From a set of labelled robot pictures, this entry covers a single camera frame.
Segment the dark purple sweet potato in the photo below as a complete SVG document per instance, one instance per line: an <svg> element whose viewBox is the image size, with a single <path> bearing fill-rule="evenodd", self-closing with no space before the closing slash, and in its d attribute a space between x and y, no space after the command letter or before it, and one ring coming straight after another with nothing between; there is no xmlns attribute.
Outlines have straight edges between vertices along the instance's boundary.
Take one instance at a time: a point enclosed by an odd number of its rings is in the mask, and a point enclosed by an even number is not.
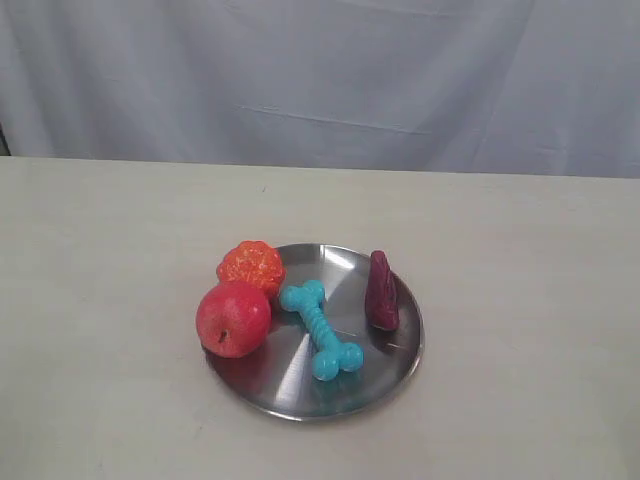
<svg viewBox="0 0 640 480"><path fill-rule="evenodd" d="M400 323L395 276L383 251L372 251L369 263L365 293L368 323L379 330L395 331Z"/></svg>

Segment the teal toy bone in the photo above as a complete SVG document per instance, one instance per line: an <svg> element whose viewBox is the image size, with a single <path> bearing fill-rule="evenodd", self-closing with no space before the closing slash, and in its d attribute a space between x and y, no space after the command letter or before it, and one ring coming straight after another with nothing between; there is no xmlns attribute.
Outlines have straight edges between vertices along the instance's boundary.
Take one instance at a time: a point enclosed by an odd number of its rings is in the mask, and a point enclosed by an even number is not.
<svg viewBox="0 0 640 480"><path fill-rule="evenodd" d="M342 342L337 337L324 314L324 299L324 285L319 280L286 286L279 294L280 306L299 315L316 347L312 375L320 381L331 381L342 371L359 370L364 363L364 352L359 345Z"/></svg>

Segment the red apple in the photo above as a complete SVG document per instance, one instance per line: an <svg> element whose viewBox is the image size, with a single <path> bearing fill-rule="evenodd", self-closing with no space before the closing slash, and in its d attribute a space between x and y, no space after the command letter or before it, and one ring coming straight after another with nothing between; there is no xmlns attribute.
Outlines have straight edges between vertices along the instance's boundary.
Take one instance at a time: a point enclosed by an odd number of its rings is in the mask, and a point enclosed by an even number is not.
<svg viewBox="0 0 640 480"><path fill-rule="evenodd" d="M262 290L244 281L229 281L219 283L202 298L195 323L207 351L236 359L264 343L271 318L271 306Z"/></svg>

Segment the white backdrop cloth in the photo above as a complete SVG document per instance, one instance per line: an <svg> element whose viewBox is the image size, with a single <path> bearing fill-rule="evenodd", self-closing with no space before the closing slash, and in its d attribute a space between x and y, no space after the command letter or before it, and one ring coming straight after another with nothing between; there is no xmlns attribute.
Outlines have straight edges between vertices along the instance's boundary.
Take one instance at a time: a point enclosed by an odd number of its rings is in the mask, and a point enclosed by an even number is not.
<svg viewBox="0 0 640 480"><path fill-rule="evenodd" d="M5 1L20 156L636 177L635 1Z"/></svg>

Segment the orange bumpy fruit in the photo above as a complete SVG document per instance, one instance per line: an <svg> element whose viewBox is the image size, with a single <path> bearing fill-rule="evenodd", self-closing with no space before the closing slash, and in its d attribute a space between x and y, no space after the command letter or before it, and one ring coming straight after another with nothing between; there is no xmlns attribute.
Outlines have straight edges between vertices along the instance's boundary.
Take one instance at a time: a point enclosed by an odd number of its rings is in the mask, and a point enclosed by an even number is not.
<svg viewBox="0 0 640 480"><path fill-rule="evenodd" d="M277 249L264 241L242 241L225 254L216 268L219 281L244 281L274 300L286 277Z"/></svg>

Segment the round stainless steel plate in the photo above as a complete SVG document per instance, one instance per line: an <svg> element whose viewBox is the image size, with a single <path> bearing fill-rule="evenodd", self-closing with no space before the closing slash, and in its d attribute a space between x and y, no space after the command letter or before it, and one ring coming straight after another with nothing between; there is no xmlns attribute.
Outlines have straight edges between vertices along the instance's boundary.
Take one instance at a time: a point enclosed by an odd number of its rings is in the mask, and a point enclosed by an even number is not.
<svg viewBox="0 0 640 480"><path fill-rule="evenodd" d="M365 313L369 256L321 243L278 251L286 277L273 331L240 359L206 353L211 370L254 408L300 422L370 410L398 394L425 347L419 304L406 284L393 279L399 325L385 331Z"/></svg>

